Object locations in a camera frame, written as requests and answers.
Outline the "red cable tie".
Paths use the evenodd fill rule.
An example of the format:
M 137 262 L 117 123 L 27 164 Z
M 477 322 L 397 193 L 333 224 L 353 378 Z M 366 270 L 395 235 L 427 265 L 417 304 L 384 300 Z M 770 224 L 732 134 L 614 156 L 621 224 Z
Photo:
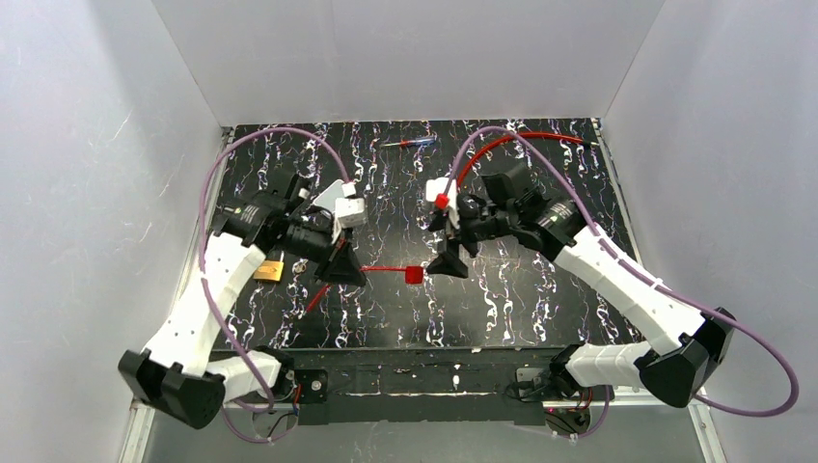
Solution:
M 365 273 L 368 272 L 393 272 L 393 273 L 401 273 L 403 275 L 404 283 L 407 285 L 420 285 L 425 276 L 424 269 L 419 265 L 407 265 L 407 266 L 363 266 L 361 270 Z M 314 296 L 314 298 L 309 303 L 308 307 L 306 308 L 306 312 L 311 312 L 315 307 L 317 307 L 324 297 L 324 295 L 329 290 L 330 285 L 325 285 L 321 288 L 321 290 Z

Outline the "brass padlock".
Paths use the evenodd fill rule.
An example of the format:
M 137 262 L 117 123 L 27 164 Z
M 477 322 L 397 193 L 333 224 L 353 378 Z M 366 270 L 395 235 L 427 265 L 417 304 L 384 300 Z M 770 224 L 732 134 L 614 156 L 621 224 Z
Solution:
M 259 282 L 278 283 L 283 278 L 284 269 L 284 255 L 279 255 L 274 259 L 266 259 L 255 270 L 253 279 Z

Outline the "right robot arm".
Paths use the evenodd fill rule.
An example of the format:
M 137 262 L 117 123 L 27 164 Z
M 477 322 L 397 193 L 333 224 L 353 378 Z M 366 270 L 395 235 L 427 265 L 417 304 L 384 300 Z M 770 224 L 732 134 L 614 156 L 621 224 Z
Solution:
M 427 273 L 466 278 L 459 254 L 476 257 L 483 241 L 512 236 L 595 290 L 642 334 L 641 342 L 571 344 L 548 366 L 545 383 L 562 395 L 596 386 L 646 389 L 666 405 L 686 407 L 722 363 L 732 327 L 661 293 L 638 265 L 588 225 L 571 199 L 548 197 L 527 169 L 482 177 L 486 197 L 459 192 L 445 177 L 424 188 L 434 211 L 429 230 L 443 232 Z

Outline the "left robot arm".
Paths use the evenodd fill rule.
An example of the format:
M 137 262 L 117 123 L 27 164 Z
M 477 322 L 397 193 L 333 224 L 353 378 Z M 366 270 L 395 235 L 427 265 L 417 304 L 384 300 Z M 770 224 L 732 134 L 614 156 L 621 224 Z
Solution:
M 272 189 L 224 204 L 205 240 L 197 273 L 169 317 L 139 352 L 127 350 L 118 370 L 136 399 L 194 429 L 208 426 L 224 404 L 250 393 L 279 394 L 290 367 L 269 348 L 237 346 L 213 361 L 226 318 L 246 284 L 273 251 L 315 263 L 314 276 L 331 285 L 365 286 L 367 277 L 351 244 L 367 220 L 365 200 L 352 180 L 338 179 L 317 195 L 311 212 L 329 216 L 317 227 L 297 214 L 311 183 L 283 173 Z

